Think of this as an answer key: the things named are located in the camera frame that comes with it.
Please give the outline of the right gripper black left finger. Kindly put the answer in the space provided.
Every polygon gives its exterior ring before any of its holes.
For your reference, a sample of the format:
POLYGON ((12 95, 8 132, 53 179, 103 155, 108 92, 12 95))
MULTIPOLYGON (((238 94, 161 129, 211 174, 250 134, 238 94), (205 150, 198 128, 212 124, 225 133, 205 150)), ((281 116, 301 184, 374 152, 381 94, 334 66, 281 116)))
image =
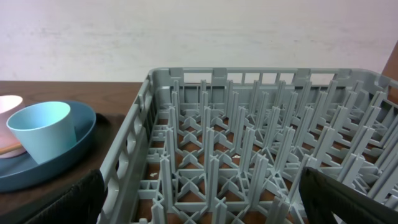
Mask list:
POLYGON ((27 223, 96 223, 108 191, 100 170, 91 170, 55 201, 41 209, 27 223))

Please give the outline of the wooden chopstick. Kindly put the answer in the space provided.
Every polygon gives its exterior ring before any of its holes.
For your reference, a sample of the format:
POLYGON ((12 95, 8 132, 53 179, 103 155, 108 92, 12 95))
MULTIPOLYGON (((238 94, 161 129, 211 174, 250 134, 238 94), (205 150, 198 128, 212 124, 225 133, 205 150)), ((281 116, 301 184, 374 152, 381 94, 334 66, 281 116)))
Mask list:
POLYGON ((0 155, 7 154, 9 152, 15 151, 15 150, 17 150, 17 149, 19 149, 21 147, 22 147, 21 143, 15 143, 15 144, 10 145, 8 147, 0 148, 0 155))

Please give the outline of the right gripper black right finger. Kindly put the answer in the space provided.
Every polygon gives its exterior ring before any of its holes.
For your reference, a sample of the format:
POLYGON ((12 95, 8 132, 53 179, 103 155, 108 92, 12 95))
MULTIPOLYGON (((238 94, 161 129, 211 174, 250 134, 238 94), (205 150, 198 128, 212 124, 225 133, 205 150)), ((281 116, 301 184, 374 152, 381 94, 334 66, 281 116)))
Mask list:
POLYGON ((304 167, 299 192, 310 223, 337 224, 335 215, 345 223, 396 224, 397 212, 354 189, 304 167))

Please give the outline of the light blue plastic cup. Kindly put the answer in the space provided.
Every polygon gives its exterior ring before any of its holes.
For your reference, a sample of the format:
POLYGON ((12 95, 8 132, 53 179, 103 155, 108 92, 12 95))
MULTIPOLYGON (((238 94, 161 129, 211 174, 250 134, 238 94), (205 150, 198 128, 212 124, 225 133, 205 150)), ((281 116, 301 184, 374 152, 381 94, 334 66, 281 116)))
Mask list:
POLYGON ((61 101, 27 106, 10 116, 6 125, 38 164, 76 144, 71 106, 61 101))

